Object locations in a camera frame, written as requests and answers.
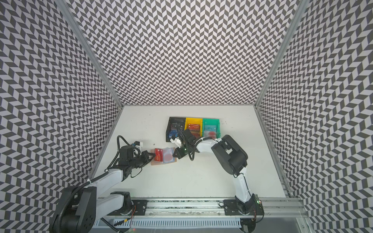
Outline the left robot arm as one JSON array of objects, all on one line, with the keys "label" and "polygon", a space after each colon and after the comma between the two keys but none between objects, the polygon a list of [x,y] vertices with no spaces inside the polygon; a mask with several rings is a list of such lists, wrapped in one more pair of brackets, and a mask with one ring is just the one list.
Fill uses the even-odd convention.
[{"label": "left robot arm", "polygon": [[133,178],[134,169],[143,169],[155,157],[148,151],[140,152],[133,145],[117,150],[114,159],[104,173],[79,186],[64,188],[56,210],[50,218],[51,233],[88,233],[94,223],[115,211],[134,213],[134,204],[129,192],[112,192],[100,196],[127,178]]}]

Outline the red credit card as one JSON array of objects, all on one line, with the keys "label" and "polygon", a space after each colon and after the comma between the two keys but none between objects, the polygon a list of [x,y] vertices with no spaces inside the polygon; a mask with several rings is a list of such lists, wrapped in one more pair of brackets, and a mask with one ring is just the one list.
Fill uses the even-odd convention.
[{"label": "red credit card", "polygon": [[154,154],[155,154],[154,160],[156,162],[163,162],[163,150],[162,149],[155,149]]}]

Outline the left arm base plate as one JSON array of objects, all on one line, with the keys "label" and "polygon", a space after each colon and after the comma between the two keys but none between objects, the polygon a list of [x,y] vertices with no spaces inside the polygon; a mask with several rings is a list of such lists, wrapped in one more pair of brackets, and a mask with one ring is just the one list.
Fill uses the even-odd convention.
[{"label": "left arm base plate", "polygon": [[109,216],[144,216],[147,209],[148,200],[132,200],[131,207],[122,207],[119,210],[111,212]]}]

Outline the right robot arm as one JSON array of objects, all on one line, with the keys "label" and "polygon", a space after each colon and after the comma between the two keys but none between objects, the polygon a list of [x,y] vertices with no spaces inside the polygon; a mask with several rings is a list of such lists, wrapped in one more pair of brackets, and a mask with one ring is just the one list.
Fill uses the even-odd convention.
[{"label": "right robot arm", "polygon": [[173,157],[178,159],[188,156],[194,161],[197,152],[214,154],[224,171],[233,176],[238,212],[242,215],[264,215],[262,201],[248,186],[248,155],[230,135],[222,138],[208,136],[197,139],[186,129],[179,131],[177,136],[172,136],[170,142],[176,145]]}]

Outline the red circle white card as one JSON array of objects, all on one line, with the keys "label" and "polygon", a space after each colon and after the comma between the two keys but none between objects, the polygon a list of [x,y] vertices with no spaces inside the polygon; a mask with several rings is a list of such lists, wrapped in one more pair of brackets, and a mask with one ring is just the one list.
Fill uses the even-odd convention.
[{"label": "red circle white card", "polygon": [[174,148],[165,148],[162,150],[163,153],[163,163],[173,163],[176,162],[176,158],[173,156]]}]

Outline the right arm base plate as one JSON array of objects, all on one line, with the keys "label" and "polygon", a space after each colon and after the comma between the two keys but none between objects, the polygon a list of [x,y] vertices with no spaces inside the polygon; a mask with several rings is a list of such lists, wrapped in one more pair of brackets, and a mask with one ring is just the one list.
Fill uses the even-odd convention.
[{"label": "right arm base plate", "polygon": [[223,209],[226,216],[235,215],[249,215],[249,216],[262,216],[264,215],[264,209],[258,201],[249,199],[243,203],[238,199],[234,200],[223,200]]}]

